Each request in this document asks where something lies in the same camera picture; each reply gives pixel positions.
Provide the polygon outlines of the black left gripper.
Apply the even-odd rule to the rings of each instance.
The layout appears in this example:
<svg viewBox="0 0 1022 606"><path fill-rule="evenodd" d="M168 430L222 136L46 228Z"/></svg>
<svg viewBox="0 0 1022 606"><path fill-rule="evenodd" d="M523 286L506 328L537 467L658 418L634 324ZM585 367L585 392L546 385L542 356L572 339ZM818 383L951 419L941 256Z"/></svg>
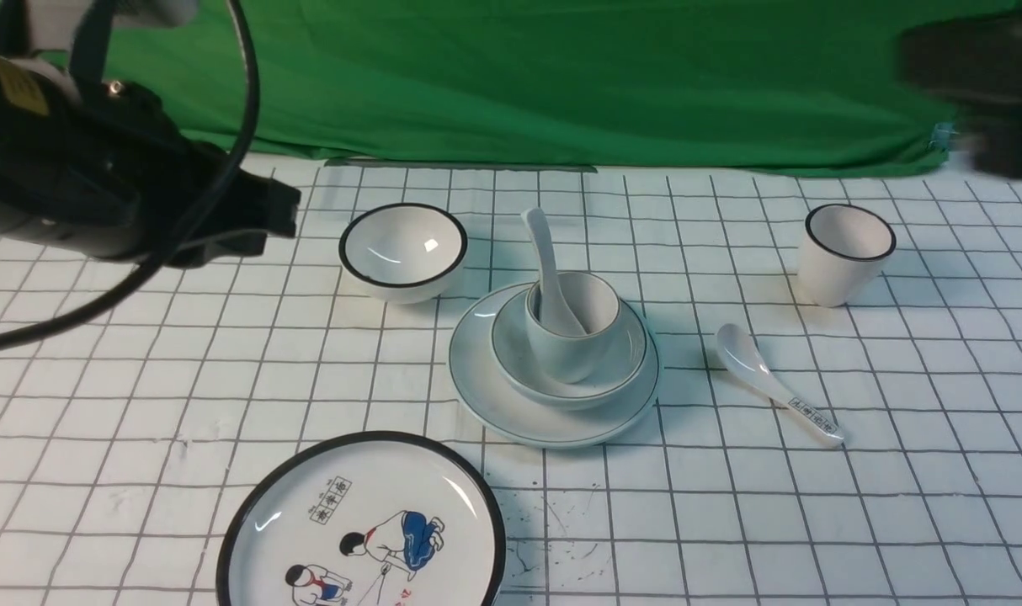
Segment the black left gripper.
<svg viewBox="0 0 1022 606"><path fill-rule="evenodd" d="M153 164L153 248L191 214L223 160ZM166 258L166 268L200 268L218 258L254 258L269 237L298 234L301 191L238 170L202 222Z"/></svg>

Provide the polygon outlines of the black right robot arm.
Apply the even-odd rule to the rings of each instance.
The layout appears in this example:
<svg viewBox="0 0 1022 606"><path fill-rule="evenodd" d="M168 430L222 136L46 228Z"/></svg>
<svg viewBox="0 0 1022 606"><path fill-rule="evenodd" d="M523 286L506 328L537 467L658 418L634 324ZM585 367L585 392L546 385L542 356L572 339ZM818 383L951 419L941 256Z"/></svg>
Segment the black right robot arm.
<svg viewBox="0 0 1022 606"><path fill-rule="evenodd" d="M897 73L956 108L972 169L1022 180L1022 8L907 29Z"/></svg>

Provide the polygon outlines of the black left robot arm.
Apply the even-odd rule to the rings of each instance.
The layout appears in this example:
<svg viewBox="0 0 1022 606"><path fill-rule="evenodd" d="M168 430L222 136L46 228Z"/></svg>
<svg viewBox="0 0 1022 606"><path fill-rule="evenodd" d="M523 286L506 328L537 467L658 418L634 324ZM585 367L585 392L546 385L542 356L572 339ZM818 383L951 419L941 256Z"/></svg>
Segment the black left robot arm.
<svg viewBox="0 0 1022 606"><path fill-rule="evenodd" d="M118 29L191 22L196 1L0 3L0 237L141 263L229 162L162 100L104 76Z"/></svg>

